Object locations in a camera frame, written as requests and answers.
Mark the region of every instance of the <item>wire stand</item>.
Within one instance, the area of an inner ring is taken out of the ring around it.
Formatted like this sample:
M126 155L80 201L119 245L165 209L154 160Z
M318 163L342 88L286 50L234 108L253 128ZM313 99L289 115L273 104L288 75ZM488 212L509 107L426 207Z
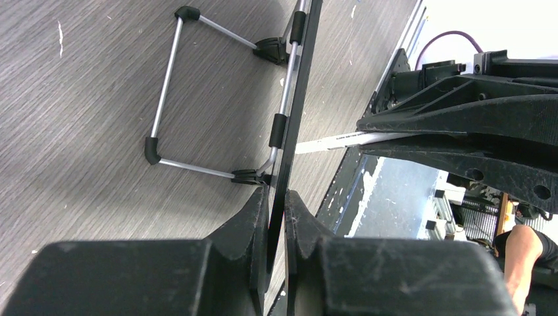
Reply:
M194 7L180 7L175 13L176 17L176 31L174 32L174 40L172 42L172 48L170 50L170 58L166 67L165 80L163 82L163 88L161 90L161 97L159 98L159 104L157 105L157 113L155 114L155 121L153 122L153 129L151 130L151 135L145 138L145 158L151 165L156 165L160 163L162 165L168 165L173 167L178 167L182 169L188 169L197 172L203 172L206 174L212 174L214 176L221 176L224 178L231 179L232 182L240 184L253 184L253 185L269 185L271 181L271 175L266 174L265 171L269 167L273 166L279 149L281 149L283 144L283 138L285 134L285 129L287 126L288 117L286 115L287 103L289 99L289 94L291 90L291 82L293 79L293 73L295 68L296 58L290 59L289 56L296 56L297 50L300 43L302 42L302 37L305 29L306 13L304 13L305 0L299 0L297 2L296 8L293 11L288 25L281 38L267 38L258 41L257 43L252 43L247 39L229 31L228 29L220 26L219 24L209 20L200 14L199 9ZM168 159L163 159L157 153L157 143L159 139L157 138L157 132L161 124L161 116L163 113L163 108L165 106L165 98L168 91L168 84L170 82L170 76L172 73L172 68L174 66L174 60L176 59L176 50L178 48L178 42L180 41L180 33L185 21L200 21L215 30L227 35L228 37L248 46L252 49L254 55L272 62L275 65L285 65L287 64L287 74L285 77L285 84L283 87L283 92L281 95L281 104L279 106L279 111L275 114L273 119L273 125L271 129L271 135L269 140L269 147L271 148L269 158L259 169L246 169L233 171L231 173L216 171L213 169L207 169L203 167L198 167L194 165L189 165L186 163L180 163L177 161L172 161ZM290 43L291 50L290 54L287 53L287 36L291 34Z

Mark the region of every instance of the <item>gray wood grain surface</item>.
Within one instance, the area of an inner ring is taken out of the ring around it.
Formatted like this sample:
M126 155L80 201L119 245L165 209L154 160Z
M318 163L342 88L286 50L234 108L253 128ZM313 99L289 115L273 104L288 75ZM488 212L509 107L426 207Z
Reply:
M280 36L294 3L188 5L257 41ZM172 43L172 14L186 3L0 4L0 309L35 252L49 242L202 238L245 203L249 186L150 167L143 157ZM324 4L301 141L355 129L414 4ZM283 77L283 68L241 44L187 23L159 152L227 172L261 165ZM291 187L310 210L318 209L342 155L296 157ZM284 278L279 250L269 298Z

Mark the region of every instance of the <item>cable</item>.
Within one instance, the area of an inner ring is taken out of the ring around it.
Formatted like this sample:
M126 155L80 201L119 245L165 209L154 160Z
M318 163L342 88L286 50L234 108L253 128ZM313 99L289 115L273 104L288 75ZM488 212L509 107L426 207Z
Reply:
M447 32L444 32L440 35L437 35L435 38L431 39L428 43L426 43L426 45L424 46L422 51L420 51L420 54L418 54L417 63L415 65L415 70L419 69L420 59L422 58L422 55L424 54L426 49L428 49L428 46L432 45L432 43L434 43L437 39L442 38L442 37L447 36L447 35L461 35L461 36L463 36L464 38L467 38L470 41L470 43L476 49L477 53L482 53L483 52L482 48L480 48L478 43L469 34L467 34L465 32L462 32L462 31L447 31Z

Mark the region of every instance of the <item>black plastic connector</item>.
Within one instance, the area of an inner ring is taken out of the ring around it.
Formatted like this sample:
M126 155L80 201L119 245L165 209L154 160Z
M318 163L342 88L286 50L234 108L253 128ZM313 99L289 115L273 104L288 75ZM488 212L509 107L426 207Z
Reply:
M146 137L145 138L145 158L151 165L156 165L161 161L161 156L157 154L158 138Z
M291 40L289 43L296 41L298 44L302 43L304 36L304 23L306 23L306 13L303 11L295 12L293 16L293 28L291 30Z
M257 176L255 169L244 169L233 171L234 178L230 179L233 183L250 184L253 186L271 185L271 174Z
M199 9L196 9L194 7L189 7L187 5L180 7L178 10L176 10L176 12L174 13L174 16L176 18L181 18L182 21L186 21L186 20L194 20L197 21L199 20L199 16L201 14L199 13Z
M278 66L289 62L287 54L287 43L282 43L281 38L266 38L256 43L256 49L252 50L254 55L270 61Z
M285 134L285 126L287 126L287 116L276 113L273 117L273 125L271 126L271 135L269 136L269 147L283 147L283 135Z

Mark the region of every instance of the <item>screw hole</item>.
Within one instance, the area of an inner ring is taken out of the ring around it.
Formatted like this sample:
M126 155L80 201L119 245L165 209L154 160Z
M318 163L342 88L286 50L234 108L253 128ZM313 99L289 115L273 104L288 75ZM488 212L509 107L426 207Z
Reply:
M535 186L533 192L535 192L535 195L540 199L549 199L551 197L550 190L545 186Z
M465 176L469 179L475 181L482 181L484 179L484 173L478 169L469 169L465 172Z

